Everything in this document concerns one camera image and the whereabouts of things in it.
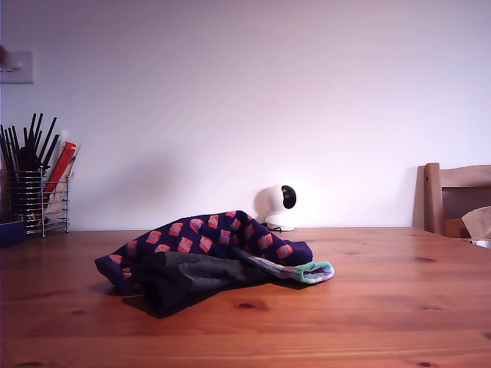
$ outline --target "wall plate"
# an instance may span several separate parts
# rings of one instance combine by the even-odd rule
[[[9,51],[8,64],[0,67],[0,84],[33,84],[32,51]]]

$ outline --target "wooden table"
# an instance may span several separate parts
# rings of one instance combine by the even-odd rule
[[[412,228],[298,229],[330,281],[221,292],[165,319],[94,267],[141,232],[0,251],[2,367],[491,367],[491,250]]]

